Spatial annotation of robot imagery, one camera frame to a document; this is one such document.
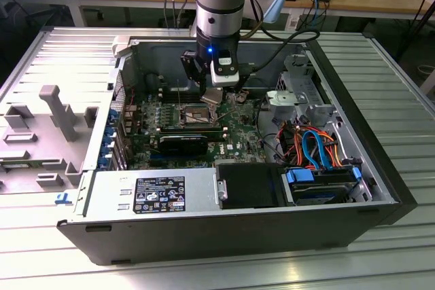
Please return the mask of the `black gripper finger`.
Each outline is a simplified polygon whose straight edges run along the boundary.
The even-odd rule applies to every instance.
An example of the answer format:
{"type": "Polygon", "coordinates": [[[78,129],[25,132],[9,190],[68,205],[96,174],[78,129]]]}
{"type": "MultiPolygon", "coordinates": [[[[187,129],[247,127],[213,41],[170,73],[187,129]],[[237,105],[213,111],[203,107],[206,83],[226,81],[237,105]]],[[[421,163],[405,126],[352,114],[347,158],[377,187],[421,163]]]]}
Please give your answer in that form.
{"type": "Polygon", "coordinates": [[[181,63],[185,70],[186,76],[190,81],[194,81],[199,87],[199,94],[204,95],[206,91],[206,72],[202,60],[196,52],[185,50],[181,55],[181,63]]]}
{"type": "Polygon", "coordinates": [[[245,84],[245,75],[242,73],[239,73],[239,81],[233,87],[232,92],[235,94],[238,94],[241,91],[241,89],[243,88],[244,84],[245,84]]]}

